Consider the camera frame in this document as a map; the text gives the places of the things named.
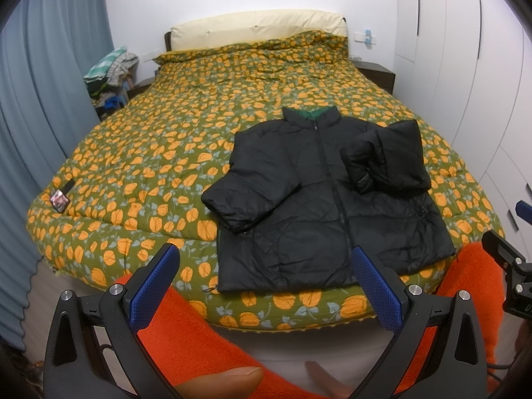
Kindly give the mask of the left hand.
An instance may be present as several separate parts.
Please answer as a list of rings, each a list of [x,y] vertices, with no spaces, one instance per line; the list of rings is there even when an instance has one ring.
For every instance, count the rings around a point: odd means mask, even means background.
[[[306,361],[308,375],[329,398],[348,398],[352,388],[338,381],[315,361]],[[264,369],[242,366],[198,376],[175,386],[182,398],[248,398],[264,378]]]

